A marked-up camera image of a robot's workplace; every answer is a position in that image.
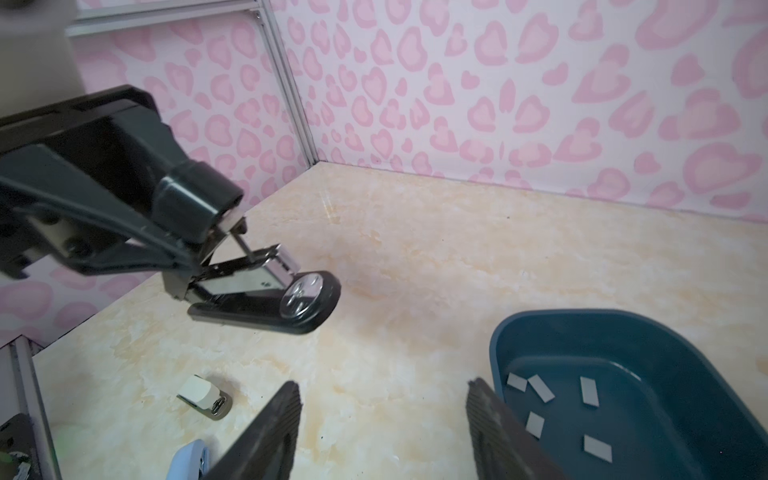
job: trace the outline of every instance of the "white tile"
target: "white tile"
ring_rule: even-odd
[[[532,376],[530,379],[528,379],[528,383],[531,384],[533,390],[536,391],[542,402],[546,403],[554,398],[554,393],[552,393],[552,391],[549,389],[547,384],[544,383],[544,380],[542,380],[540,376]]]
[[[585,376],[581,378],[581,400],[587,405],[599,407],[600,399],[598,398],[598,384],[593,379],[588,379]]]
[[[528,413],[528,422],[525,424],[525,430],[536,437],[541,438],[541,430],[544,429],[544,417],[540,417],[533,412]]]
[[[524,379],[521,376],[517,376],[514,373],[510,373],[507,377],[507,385],[511,386],[514,389],[518,389],[521,392],[524,392],[525,389],[528,388],[528,380]]]
[[[611,446],[605,442],[601,442],[598,439],[594,439],[589,435],[584,435],[584,451],[591,453],[592,455],[602,458],[608,463],[613,463],[614,458],[611,451]]]

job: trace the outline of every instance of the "plastic container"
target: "plastic container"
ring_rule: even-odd
[[[574,480],[768,478],[768,435],[704,356],[651,319],[618,310],[539,310],[504,320],[491,338],[497,395],[525,424],[545,418],[541,447]],[[538,374],[555,394],[507,386]],[[581,400],[597,382],[599,407]],[[584,452],[589,435],[613,449]]]

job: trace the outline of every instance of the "white eraser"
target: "white eraser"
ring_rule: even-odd
[[[546,403],[554,398],[554,393],[552,393],[552,391],[549,389],[547,384],[544,383],[544,380],[542,380],[540,376],[532,376],[530,379],[528,379],[528,383],[531,384],[533,390],[536,391],[542,402]]]
[[[221,397],[221,392],[213,383],[192,375],[179,390],[179,395],[203,410],[208,410]]]
[[[518,389],[521,392],[524,392],[526,388],[528,388],[528,380],[524,379],[521,376],[517,376],[514,373],[510,373],[507,377],[507,385],[511,386],[514,389]]]
[[[587,405],[599,407],[598,384],[593,379],[588,379],[585,376],[579,378],[581,379],[581,401]]]
[[[528,413],[528,422],[525,424],[525,430],[536,437],[541,438],[541,430],[544,429],[544,417],[540,417],[533,412]]]
[[[601,442],[598,439],[593,439],[589,435],[584,435],[584,451],[586,453],[591,453],[592,455],[601,458],[608,463],[614,462],[611,446],[605,442]]]

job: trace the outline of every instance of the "marble tabletop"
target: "marble tabletop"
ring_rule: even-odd
[[[339,277],[332,316],[305,336],[198,323],[153,276],[35,357],[65,480],[165,478],[197,438],[216,458],[288,379],[291,478],[475,478],[467,381],[492,382],[494,328],[532,309],[658,320],[768,425],[768,226],[325,163],[247,218],[252,247]],[[175,398],[191,374],[228,417]]]

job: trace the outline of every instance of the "pink leopard print wall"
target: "pink leopard print wall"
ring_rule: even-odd
[[[246,205],[306,167],[269,57],[246,14],[118,31],[73,42],[89,92],[120,84],[155,98],[181,147],[245,191]],[[0,346],[19,334],[47,345],[146,280],[83,277],[46,258],[0,283]]]
[[[272,0],[329,161],[768,220],[766,0]]]

